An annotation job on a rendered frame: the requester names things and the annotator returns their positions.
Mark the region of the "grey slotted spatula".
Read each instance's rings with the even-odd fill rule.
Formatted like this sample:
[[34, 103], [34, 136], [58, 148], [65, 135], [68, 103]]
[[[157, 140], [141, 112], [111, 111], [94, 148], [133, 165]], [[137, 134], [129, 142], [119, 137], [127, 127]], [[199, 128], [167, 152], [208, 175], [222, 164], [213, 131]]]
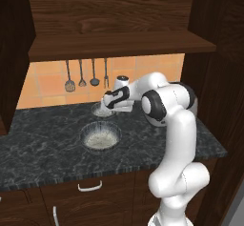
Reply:
[[75, 91], [75, 83], [71, 80], [69, 61], [66, 61], [66, 67], [67, 67], [68, 80], [65, 83], [65, 90], [67, 92], [74, 92]]

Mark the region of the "small glass bowl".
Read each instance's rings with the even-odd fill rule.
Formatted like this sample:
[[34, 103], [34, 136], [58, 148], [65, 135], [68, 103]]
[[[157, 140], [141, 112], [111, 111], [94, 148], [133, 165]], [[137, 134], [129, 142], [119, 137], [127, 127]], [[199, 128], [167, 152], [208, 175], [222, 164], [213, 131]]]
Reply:
[[115, 112], [112, 111], [103, 111], [101, 109], [101, 103], [97, 102], [91, 107], [91, 112], [93, 115], [101, 118], [109, 118], [115, 115]]

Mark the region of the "grey meat fork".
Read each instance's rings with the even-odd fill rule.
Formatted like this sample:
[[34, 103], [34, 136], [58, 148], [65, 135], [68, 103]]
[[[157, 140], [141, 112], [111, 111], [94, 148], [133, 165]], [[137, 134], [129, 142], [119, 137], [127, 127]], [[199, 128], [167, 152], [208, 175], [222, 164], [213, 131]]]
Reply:
[[109, 87], [109, 76], [108, 76], [108, 62], [107, 58], [104, 58], [105, 76], [104, 76], [104, 88]]

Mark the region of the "dark wooden drawer front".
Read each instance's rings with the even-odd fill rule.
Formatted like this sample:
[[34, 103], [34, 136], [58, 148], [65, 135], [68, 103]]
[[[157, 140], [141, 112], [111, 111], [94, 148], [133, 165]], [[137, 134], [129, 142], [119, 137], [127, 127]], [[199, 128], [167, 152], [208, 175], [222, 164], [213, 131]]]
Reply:
[[[80, 184], [82, 188], [88, 188], [97, 186], [100, 180], [102, 180], [103, 186], [97, 191], [81, 193], [77, 189], [77, 184]], [[108, 200], [131, 204], [133, 187], [134, 173], [124, 173], [43, 186], [41, 192], [47, 203], [79, 198], [82, 202]]]

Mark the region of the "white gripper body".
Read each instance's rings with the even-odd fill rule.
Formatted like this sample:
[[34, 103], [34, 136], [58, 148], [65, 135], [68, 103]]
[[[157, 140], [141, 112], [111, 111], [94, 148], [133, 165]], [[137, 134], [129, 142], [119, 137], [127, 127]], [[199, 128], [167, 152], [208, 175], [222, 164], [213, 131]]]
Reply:
[[112, 111], [117, 112], [117, 113], [131, 113], [133, 104], [134, 104], [134, 102], [131, 101], [131, 102], [128, 102], [126, 106], [114, 106]]

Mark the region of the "dark wooden open cabinet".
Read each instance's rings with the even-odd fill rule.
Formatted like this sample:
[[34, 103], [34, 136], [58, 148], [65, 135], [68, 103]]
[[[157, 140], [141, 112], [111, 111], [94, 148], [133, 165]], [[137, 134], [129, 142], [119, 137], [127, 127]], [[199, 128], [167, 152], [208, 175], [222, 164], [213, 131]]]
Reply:
[[211, 52], [189, 29], [193, 0], [30, 0], [30, 61]]

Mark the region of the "dark wooden cupboard front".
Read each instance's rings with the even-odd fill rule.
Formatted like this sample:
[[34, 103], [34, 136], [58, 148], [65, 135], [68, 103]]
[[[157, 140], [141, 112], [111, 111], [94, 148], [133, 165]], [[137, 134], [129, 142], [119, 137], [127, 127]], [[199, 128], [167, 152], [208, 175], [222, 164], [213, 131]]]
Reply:
[[0, 226], [43, 226], [26, 189], [0, 192]]

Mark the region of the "grey ladle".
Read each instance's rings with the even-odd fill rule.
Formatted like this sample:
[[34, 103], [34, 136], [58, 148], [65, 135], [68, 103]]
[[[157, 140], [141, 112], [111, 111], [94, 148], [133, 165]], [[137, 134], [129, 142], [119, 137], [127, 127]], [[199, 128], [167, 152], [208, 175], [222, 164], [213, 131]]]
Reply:
[[91, 60], [92, 65], [92, 79], [90, 80], [90, 83], [92, 86], [98, 86], [100, 83], [100, 80], [95, 77], [95, 61], [94, 59]]

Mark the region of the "dark wooden cabinet door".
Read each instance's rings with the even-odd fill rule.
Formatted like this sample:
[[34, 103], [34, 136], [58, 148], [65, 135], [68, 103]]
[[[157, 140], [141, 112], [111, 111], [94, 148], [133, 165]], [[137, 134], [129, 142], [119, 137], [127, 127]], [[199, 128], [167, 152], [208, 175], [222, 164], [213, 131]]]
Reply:
[[7, 135], [35, 39], [30, 0], [0, 0], [0, 135]]
[[195, 226], [220, 226], [244, 180], [244, 0], [193, 0], [189, 31], [214, 43], [187, 53], [181, 80], [198, 97], [198, 117], [228, 151], [215, 162]]

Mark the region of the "large glass bowl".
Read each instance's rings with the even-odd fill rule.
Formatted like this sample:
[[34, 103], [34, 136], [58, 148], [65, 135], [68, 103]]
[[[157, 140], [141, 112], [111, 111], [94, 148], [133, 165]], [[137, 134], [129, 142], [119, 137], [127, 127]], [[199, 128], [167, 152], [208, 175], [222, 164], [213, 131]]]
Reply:
[[114, 149], [122, 138], [121, 129], [111, 121], [94, 121], [79, 133], [81, 145], [98, 154]]

